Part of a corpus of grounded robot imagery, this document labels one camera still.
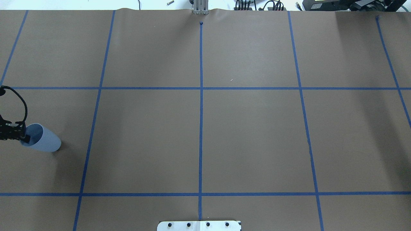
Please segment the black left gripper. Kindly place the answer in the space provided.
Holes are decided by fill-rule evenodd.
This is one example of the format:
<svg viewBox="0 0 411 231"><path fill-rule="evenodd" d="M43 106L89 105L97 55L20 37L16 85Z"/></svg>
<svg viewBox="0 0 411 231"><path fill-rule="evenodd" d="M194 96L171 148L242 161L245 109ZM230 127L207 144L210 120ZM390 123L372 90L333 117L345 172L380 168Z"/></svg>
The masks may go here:
<svg viewBox="0 0 411 231"><path fill-rule="evenodd" d="M26 135L25 125L26 115L22 121L12 123L0 116L0 140L19 140L23 143L29 143L30 135Z"/></svg>

